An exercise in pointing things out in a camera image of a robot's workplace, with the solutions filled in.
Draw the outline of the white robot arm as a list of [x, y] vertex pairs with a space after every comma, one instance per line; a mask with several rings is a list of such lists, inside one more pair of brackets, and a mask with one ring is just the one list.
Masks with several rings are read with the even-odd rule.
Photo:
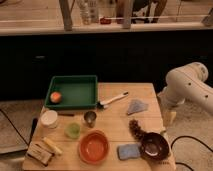
[[208, 75], [207, 67], [200, 62], [192, 62], [167, 73], [166, 86], [157, 94], [165, 127], [173, 123], [177, 115], [175, 108], [186, 99], [213, 115], [213, 88], [205, 84]]

